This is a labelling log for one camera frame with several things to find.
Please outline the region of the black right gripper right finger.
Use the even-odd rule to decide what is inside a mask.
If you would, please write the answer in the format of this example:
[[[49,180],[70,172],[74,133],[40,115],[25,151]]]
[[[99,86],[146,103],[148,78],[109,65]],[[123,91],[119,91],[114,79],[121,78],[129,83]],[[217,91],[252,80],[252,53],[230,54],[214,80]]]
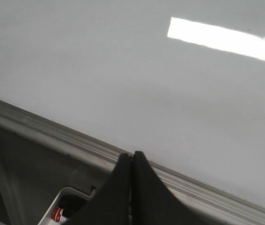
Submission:
[[[132,159],[132,223],[134,225],[187,225],[188,209],[177,200],[136,151]]]

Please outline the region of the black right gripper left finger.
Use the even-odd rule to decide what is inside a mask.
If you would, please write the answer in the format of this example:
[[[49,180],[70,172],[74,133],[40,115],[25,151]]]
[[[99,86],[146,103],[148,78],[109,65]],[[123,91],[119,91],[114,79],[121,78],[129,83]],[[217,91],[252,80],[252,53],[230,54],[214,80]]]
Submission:
[[[66,224],[128,225],[130,186],[131,158],[121,154],[106,183]]]

